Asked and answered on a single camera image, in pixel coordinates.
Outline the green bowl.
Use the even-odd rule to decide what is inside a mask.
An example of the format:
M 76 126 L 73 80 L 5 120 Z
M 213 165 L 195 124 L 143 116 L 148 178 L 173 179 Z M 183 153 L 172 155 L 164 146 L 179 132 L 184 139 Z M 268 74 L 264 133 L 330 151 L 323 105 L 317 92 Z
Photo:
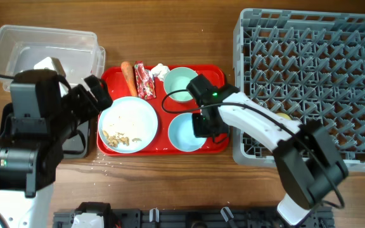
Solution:
M 165 76 L 163 88 L 167 94 L 182 90 L 182 92 L 171 94 L 170 98 L 180 103 L 186 103 L 193 99 L 191 94 L 186 91 L 186 87 L 196 76 L 198 74 L 190 68 L 177 67 Z

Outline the light blue bowl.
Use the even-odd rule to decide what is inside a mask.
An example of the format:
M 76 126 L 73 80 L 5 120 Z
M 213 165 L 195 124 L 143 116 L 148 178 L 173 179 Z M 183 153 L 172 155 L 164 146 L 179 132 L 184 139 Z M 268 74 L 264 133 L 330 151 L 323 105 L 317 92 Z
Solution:
M 193 128 L 193 114 L 183 113 L 176 116 L 170 123 L 168 138 L 173 147 L 183 152 L 200 149 L 206 142 L 204 137 L 196 137 Z

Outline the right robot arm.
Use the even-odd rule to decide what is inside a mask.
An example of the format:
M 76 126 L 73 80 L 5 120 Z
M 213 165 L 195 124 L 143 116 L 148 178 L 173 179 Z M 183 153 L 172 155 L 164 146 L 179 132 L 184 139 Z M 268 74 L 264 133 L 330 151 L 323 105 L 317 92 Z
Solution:
M 342 209 L 338 185 L 349 171 L 324 125 L 300 123 L 253 102 L 237 87 L 216 87 L 202 74 L 166 90 L 166 97 L 186 92 L 197 107 L 191 115 L 197 138 L 215 139 L 235 127 L 266 147 L 274 157 L 285 197 L 277 206 L 290 226 L 300 225 L 321 204 Z

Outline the yellow cup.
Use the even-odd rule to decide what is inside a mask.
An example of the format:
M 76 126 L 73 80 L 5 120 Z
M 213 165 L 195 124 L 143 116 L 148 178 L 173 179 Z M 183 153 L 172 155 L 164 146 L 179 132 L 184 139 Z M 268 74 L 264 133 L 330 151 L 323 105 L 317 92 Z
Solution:
M 282 119 L 292 120 L 292 118 L 289 115 L 285 114 L 285 113 L 277 113 L 277 116 L 279 116 Z

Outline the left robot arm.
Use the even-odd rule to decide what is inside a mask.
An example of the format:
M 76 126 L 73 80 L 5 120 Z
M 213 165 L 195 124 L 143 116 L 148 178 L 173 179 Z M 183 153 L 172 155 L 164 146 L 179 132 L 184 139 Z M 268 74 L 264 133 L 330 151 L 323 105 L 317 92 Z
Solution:
M 0 227 L 45 227 L 63 143 L 113 100 L 94 75 L 75 87 L 48 69 L 11 79 L 0 129 Z

